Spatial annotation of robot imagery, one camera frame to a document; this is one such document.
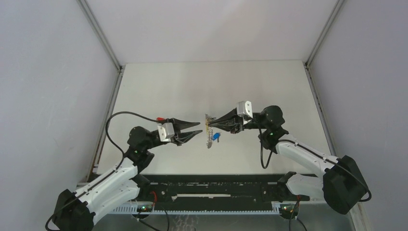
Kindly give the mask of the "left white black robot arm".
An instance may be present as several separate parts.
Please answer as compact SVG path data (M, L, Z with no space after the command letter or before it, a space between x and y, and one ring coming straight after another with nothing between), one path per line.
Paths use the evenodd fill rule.
M53 223L60 231L90 231L109 212L126 201L146 200L150 196L149 180L141 172L151 163L151 149L172 143L181 146L201 130L188 131L199 122L175 118L156 121L157 129L149 131L136 126L129 132L128 149L121 160L110 170L85 186L58 196L54 213L48 218L45 229Z

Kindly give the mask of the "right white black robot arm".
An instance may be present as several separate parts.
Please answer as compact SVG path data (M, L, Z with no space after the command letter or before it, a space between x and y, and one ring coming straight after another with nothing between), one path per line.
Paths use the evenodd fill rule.
M294 196L324 200L339 214L347 214L357 203L367 202L372 193L355 160L320 152L296 139L282 125L283 112L277 105L252 111L250 101L237 103L226 115L207 122L208 127L237 134L257 129L262 149L287 157L313 173L313 176L290 171L277 182L280 202Z

